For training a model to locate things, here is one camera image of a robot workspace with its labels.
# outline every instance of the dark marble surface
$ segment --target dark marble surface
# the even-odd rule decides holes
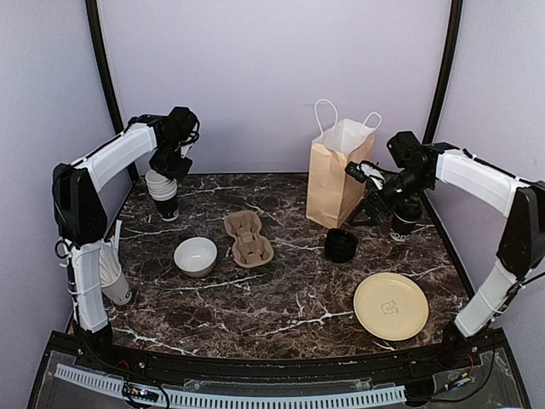
[[[139,181],[121,213],[120,261],[134,301],[107,302],[114,342],[135,348],[245,359],[325,358],[437,343],[467,302],[441,239],[425,215],[404,243],[388,225],[350,228],[359,238],[346,264],[324,259],[326,228],[305,217],[305,175],[188,176],[179,185],[181,215],[163,222]],[[232,259],[223,219],[254,210],[275,255],[245,269]],[[215,241],[218,261],[204,279],[186,277],[172,258],[193,236]],[[353,294],[372,274],[413,279],[429,303],[425,328],[403,342],[370,335],[353,313]]]

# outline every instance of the white paper handle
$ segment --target white paper handle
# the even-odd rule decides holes
[[[121,235],[121,224],[123,222],[121,220],[116,220],[116,230],[113,234],[113,249],[117,252],[119,252],[119,236]]]
[[[326,100],[325,98],[320,98],[319,100],[316,101],[316,103],[314,104],[314,116],[316,117],[316,122],[318,122],[318,127],[320,128],[320,135],[322,135],[324,133],[324,128],[322,128],[322,124],[320,123],[320,119],[318,117],[318,104],[320,102],[327,102],[328,104],[331,105],[331,107],[333,108],[333,111],[335,111],[335,125],[337,125],[337,122],[339,120],[339,114],[337,112],[337,108],[335,108],[335,105],[333,105],[333,102],[331,102],[330,100]]]
[[[358,135],[359,133],[361,132],[361,130],[364,128],[365,124],[367,124],[367,121],[369,121],[369,118],[371,118],[373,115],[376,115],[378,117],[378,124],[376,125],[375,128],[370,128],[371,129],[371,132],[375,131],[378,129],[379,126],[381,126],[382,124],[382,116],[380,113],[377,113],[377,112],[372,112],[370,113],[369,115],[367,115],[367,118],[365,119],[365,121],[361,124],[361,126],[359,127],[359,131],[358,131]]]

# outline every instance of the bag handle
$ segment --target bag handle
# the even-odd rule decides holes
[[[369,118],[371,118],[373,115],[376,115],[378,117],[378,125],[375,128],[371,128],[372,129],[371,132],[374,132],[375,130],[378,130],[378,127],[381,126],[381,124],[382,124],[382,116],[378,112],[372,112],[369,115],[367,115],[367,118],[365,119],[365,121],[359,127],[358,135],[361,132],[361,130],[364,128],[365,124],[367,124],[367,121],[369,121]]]
[[[318,104],[320,102],[327,102],[328,104],[331,105],[331,107],[333,108],[333,111],[335,111],[335,125],[337,125],[337,122],[339,121],[339,113],[337,112],[337,108],[335,108],[335,105],[333,105],[333,102],[331,102],[330,100],[326,100],[325,98],[320,98],[319,100],[316,101],[316,103],[314,104],[314,116],[316,117],[316,122],[318,122],[318,127],[320,128],[320,135],[322,135],[324,133],[324,128],[322,128],[322,124],[320,123],[320,119],[318,117]]]

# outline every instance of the white cable tray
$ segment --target white cable tray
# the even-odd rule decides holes
[[[120,377],[104,376],[62,364],[57,364],[55,377],[103,395],[124,399],[122,395],[123,379]],[[158,388],[148,385],[146,388],[159,394],[159,400],[155,403],[155,407],[166,407],[164,395]],[[207,395],[164,389],[169,395],[172,409],[359,409],[407,401],[404,386],[338,395],[293,397]],[[150,404],[147,400],[133,399],[140,403]]]

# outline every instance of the paper bag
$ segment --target paper bag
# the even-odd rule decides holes
[[[335,125],[324,131],[318,118],[318,104],[328,102],[335,110]],[[370,160],[373,153],[375,131],[382,117],[372,112],[363,122],[343,119],[331,101],[318,100],[314,114],[320,136],[313,140],[310,169],[308,171],[307,218],[326,228],[338,228],[353,212],[362,199],[365,186],[345,173],[349,162]],[[377,116],[379,123],[370,128],[367,121]]]

